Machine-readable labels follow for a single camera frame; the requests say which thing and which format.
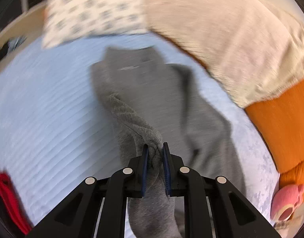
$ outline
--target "white pillowcase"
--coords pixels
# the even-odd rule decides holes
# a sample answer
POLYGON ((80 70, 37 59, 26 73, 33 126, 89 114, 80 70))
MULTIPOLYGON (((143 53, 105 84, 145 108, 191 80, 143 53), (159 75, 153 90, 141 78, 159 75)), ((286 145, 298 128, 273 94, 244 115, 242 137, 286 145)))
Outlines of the white pillowcase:
POLYGON ((83 36, 146 33, 143 0, 48 0, 43 47, 83 36))
POLYGON ((239 107, 304 79, 304 26, 286 12, 259 0, 146 4, 149 27, 199 59, 239 107))

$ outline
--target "light blue bedsheet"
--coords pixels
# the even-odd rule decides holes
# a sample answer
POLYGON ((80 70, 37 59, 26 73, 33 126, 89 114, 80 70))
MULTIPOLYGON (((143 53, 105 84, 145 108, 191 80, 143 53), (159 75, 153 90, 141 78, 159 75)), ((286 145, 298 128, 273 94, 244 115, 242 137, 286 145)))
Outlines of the light blue bedsheet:
POLYGON ((270 220, 279 174, 248 119, 189 56, 154 34, 79 39, 41 49, 30 44, 0 74, 0 170, 6 170, 37 224, 84 178, 121 168, 114 130, 90 82, 90 65, 107 46, 155 46, 166 63, 190 65, 201 95, 232 123, 247 197, 270 220))

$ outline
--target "orange cushion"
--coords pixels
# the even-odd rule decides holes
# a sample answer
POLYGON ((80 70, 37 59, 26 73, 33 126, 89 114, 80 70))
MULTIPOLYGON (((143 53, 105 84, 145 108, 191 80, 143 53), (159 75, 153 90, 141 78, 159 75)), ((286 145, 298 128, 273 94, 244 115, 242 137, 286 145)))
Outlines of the orange cushion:
POLYGON ((304 161, 287 173, 281 174, 280 188, 289 184, 304 184, 304 161))
POLYGON ((245 110, 261 132, 280 173, 304 161, 304 80, 279 98, 254 103, 245 110))

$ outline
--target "gray cloth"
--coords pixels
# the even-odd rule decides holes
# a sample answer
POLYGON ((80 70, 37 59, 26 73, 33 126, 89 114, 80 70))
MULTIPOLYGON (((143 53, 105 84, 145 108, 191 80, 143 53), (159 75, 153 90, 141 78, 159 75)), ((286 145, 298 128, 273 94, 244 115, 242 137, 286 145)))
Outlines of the gray cloth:
POLYGON ((129 222, 138 237, 180 237, 174 201, 165 195, 162 138, 172 154, 201 175, 227 177, 244 195, 242 169, 231 141, 231 127, 198 94, 192 71, 164 65, 149 47, 108 48, 102 62, 92 66, 99 100, 116 118, 124 166, 149 146, 147 192, 129 199, 129 222))

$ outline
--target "pink toy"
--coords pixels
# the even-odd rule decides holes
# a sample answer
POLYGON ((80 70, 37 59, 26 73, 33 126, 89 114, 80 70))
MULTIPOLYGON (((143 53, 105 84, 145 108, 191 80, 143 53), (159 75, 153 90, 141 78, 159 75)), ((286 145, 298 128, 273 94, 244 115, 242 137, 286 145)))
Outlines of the pink toy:
POLYGON ((271 206, 271 219, 286 221, 303 202, 304 184, 287 185, 280 189, 274 196, 271 206))

